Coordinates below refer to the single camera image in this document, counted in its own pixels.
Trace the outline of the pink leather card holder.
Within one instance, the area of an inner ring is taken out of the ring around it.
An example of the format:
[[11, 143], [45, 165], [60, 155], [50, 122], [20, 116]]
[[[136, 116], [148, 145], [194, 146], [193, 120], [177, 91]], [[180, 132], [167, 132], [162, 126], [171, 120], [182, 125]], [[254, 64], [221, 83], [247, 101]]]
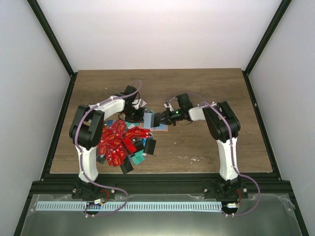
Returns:
[[159, 113], [145, 113], [140, 128], [150, 129], [151, 131], [167, 132], [168, 126], [160, 123]]

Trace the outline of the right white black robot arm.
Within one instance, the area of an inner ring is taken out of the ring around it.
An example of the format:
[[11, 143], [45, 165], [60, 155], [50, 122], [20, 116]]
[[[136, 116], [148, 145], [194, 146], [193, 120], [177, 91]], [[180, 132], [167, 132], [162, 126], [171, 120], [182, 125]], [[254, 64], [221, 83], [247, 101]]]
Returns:
[[227, 101], [209, 104], [204, 101], [194, 106], [187, 93], [176, 96], [179, 108], [173, 109], [165, 102], [165, 111], [154, 116], [153, 124], [173, 125], [186, 120], [188, 122], [204, 120], [209, 132], [216, 140], [220, 157], [220, 180], [218, 192], [224, 198], [230, 198], [239, 190], [241, 180], [237, 167], [236, 144], [241, 124]]

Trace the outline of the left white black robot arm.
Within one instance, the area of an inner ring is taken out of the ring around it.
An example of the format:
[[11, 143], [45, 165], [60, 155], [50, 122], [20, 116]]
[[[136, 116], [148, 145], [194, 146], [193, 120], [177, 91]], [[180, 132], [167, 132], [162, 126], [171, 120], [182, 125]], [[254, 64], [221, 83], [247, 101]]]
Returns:
[[101, 141], [104, 121], [113, 114], [124, 114], [126, 121], [130, 123], [138, 123], [143, 120], [143, 108], [136, 107], [137, 103], [134, 103], [139, 91], [140, 88], [127, 86], [124, 92], [111, 95], [104, 101], [91, 105], [80, 105], [77, 108], [69, 130], [69, 137], [78, 153], [79, 178], [86, 183], [83, 192], [91, 199], [100, 194], [100, 188], [127, 193], [121, 188], [95, 182], [98, 177], [96, 146]]

